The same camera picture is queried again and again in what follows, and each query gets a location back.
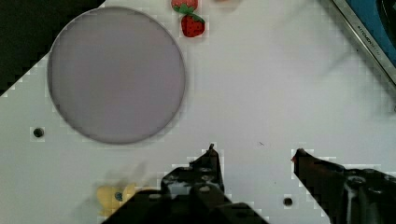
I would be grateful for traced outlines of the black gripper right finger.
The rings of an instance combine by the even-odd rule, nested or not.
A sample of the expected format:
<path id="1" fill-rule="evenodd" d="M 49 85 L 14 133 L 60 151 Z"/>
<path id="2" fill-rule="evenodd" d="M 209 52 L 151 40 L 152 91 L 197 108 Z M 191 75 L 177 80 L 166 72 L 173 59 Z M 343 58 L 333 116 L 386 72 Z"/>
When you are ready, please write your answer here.
<path id="1" fill-rule="evenodd" d="M 347 169 L 299 148 L 293 172 L 331 224 L 396 224 L 395 177 L 375 169 Z"/>

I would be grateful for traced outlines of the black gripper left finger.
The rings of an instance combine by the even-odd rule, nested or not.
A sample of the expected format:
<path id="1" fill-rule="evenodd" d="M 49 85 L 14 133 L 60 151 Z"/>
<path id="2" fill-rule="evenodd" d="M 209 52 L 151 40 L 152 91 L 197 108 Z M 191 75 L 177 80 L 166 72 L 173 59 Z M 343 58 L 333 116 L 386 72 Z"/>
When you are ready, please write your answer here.
<path id="1" fill-rule="evenodd" d="M 177 167 L 159 189 L 137 192 L 102 224 L 269 224 L 224 192 L 219 153 L 210 146 L 187 167 Z"/>

